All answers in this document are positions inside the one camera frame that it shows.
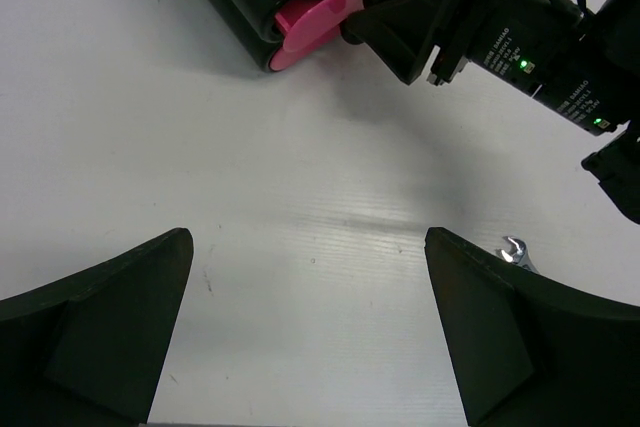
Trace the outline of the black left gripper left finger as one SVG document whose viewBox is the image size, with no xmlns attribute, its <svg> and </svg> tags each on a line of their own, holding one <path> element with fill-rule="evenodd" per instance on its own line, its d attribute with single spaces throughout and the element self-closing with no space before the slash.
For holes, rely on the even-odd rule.
<svg viewBox="0 0 640 427">
<path fill-rule="evenodd" d="M 147 423 L 192 260 L 175 228 L 2 300 L 2 425 Z"/>
</svg>

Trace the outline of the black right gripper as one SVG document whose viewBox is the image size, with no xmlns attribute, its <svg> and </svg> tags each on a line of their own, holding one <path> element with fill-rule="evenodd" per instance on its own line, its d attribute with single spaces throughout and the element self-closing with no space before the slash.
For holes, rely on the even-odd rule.
<svg viewBox="0 0 640 427">
<path fill-rule="evenodd" d="M 623 123 L 623 0 L 382 0 L 346 32 L 409 85 L 449 83 L 468 63 L 588 133 Z"/>
</svg>

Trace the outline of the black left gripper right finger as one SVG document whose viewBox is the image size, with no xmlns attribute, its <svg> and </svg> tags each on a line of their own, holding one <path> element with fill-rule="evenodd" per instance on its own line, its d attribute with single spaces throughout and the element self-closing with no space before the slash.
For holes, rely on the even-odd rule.
<svg viewBox="0 0 640 427">
<path fill-rule="evenodd" d="M 638 307 L 441 227 L 428 230 L 425 255 L 468 425 L 638 425 Z"/>
</svg>

